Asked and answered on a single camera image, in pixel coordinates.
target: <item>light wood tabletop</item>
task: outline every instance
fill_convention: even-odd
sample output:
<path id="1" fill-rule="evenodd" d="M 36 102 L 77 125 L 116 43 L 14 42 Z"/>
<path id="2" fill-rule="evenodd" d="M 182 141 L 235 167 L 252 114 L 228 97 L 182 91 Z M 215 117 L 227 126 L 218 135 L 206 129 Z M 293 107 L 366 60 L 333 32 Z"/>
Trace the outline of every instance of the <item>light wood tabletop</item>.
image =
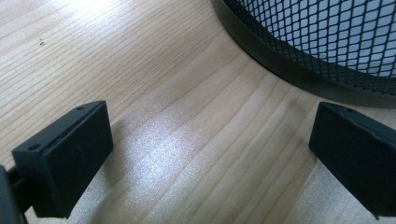
<path id="1" fill-rule="evenodd" d="M 114 151 L 69 219 L 31 223 L 396 223 L 309 151 L 318 103 L 252 60 L 210 0 L 0 1 L 0 163 L 106 100 Z M 396 110 L 350 105 L 396 128 Z"/>

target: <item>wood grain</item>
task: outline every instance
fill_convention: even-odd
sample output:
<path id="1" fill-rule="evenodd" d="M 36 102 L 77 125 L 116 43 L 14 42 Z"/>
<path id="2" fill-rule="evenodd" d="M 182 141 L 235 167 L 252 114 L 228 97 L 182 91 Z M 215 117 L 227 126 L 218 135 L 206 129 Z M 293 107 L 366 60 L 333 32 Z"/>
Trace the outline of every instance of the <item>wood grain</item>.
<path id="1" fill-rule="evenodd" d="M 4 0 L 0 15 L 0 162 L 99 99 L 115 140 L 72 216 L 32 223 L 375 222 L 308 150 L 324 99 L 252 60 L 210 1 Z M 395 110 L 352 107 L 396 128 Z"/>

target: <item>metal mesh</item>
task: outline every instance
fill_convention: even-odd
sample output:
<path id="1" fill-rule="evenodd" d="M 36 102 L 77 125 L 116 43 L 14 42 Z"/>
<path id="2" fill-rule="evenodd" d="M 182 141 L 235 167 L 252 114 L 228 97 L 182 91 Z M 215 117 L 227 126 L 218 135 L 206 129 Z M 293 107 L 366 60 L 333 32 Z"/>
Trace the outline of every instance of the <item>metal mesh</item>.
<path id="1" fill-rule="evenodd" d="M 353 87 L 396 95 L 394 0 L 224 0 L 260 40 Z"/>

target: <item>black plastic block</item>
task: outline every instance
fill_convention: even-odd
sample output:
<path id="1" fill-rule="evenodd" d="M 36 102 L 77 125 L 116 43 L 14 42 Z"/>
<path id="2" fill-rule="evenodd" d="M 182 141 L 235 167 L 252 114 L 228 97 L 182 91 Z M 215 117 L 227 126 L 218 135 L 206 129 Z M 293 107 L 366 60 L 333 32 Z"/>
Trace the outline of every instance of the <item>black plastic block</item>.
<path id="1" fill-rule="evenodd" d="M 309 147 L 375 217 L 396 216 L 396 131 L 353 109 L 320 103 Z"/>
<path id="2" fill-rule="evenodd" d="M 105 101 L 71 110 L 16 147 L 18 171 L 37 194 L 37 216 L 69 217 L 112 149 Z"/>

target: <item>wastebasket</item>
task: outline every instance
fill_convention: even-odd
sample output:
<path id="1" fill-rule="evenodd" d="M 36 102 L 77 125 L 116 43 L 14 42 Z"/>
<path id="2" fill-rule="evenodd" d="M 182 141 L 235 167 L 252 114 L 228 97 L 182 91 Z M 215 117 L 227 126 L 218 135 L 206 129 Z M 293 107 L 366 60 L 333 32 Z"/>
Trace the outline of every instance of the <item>wastebasket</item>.
<path id="1" fill-rule="evenodd" d="M 212 0 L 231 36 L 288 82 L 396 108 L 396 1 Z"/>

